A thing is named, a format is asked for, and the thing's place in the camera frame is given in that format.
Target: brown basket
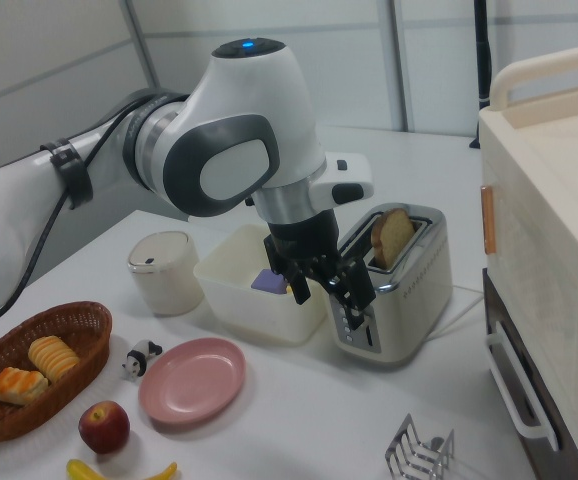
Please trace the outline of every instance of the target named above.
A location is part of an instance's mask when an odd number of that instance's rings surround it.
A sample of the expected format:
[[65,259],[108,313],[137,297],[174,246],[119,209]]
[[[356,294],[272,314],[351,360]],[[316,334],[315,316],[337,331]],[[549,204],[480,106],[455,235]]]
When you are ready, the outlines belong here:
[[0,372],[5,367],[37,370],[27,356],[29,345],[49,335],[60,337],[80,362],[30,404],[0,402],[0,442],[38,428],[98,376],[109,358],[111,313],[99,303],[76,302],[31,317],[0,339]]

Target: bread roll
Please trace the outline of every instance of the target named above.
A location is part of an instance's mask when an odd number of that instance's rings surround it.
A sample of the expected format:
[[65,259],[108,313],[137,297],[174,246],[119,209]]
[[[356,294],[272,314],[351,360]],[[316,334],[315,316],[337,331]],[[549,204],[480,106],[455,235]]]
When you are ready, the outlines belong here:
[[413,223],[403,208],[384,212],[371,229],[371,246],[376,266],[389,270],[414,233]]
[[41,337],[29,347],[29,360],[51,383],[55,383],[80,359],[69,346],[56,336]]
[[15,405],[27,405],[49,386],[40,372],[28,372],[6,367],[0,372],[0,401]]

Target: purple sponge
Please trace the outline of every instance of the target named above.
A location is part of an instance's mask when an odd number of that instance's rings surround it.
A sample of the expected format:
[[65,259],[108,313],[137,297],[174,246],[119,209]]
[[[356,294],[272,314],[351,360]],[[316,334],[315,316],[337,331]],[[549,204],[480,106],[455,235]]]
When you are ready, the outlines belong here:
[[251,288],[263,292],[283,294],[287,293],[287,281],[282,275],[276,275],[268,268],[258,274],[251,284]]

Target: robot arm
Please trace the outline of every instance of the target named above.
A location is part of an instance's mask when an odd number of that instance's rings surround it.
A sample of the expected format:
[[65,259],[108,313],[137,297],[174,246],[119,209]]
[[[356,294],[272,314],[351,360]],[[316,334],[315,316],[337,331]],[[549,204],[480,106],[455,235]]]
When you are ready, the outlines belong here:
[[[371,171],[361,155],[323,151],[289,48],[267,39],[222,45],[181,100],[153,96],[118,124],[87,170],[93,190],[132,177],[194,216],[218,215],[250,198],[270,227],[272,269],[289,280],[298,303],[309,297],[309,277],[350,309],[365,308],[373,288],[362,261],[342,262],[333,208],[371,196]],[[71,139],[70,147],[87,158],[112,122]],[[50,158],[39,152],[0,168],[0,306],[64,191]]]

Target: red apple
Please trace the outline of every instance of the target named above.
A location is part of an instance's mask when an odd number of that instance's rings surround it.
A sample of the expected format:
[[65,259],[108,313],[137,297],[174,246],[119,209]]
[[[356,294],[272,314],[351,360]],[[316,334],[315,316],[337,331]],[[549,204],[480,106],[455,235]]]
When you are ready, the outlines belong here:
[[82,440],[94,452],[115,452],[129,439],[129,417],[116,402],[99,402],[82,414],[78,431]]

